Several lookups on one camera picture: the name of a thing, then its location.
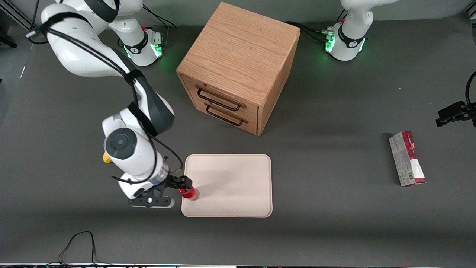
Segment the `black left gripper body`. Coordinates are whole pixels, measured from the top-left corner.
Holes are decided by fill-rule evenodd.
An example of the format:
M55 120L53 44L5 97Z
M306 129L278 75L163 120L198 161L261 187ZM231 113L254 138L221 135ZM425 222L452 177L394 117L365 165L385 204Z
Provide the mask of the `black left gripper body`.
M476 127L476 109L473 105L462 105L463 112L462 121L471 121L473 126Z

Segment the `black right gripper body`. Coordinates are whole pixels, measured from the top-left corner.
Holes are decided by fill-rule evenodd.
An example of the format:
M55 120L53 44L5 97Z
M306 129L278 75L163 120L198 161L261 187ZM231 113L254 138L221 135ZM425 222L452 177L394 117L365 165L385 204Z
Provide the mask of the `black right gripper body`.
M182 176L175 176L169 173L162 182L162 186L164 188L182 189L183 178Z

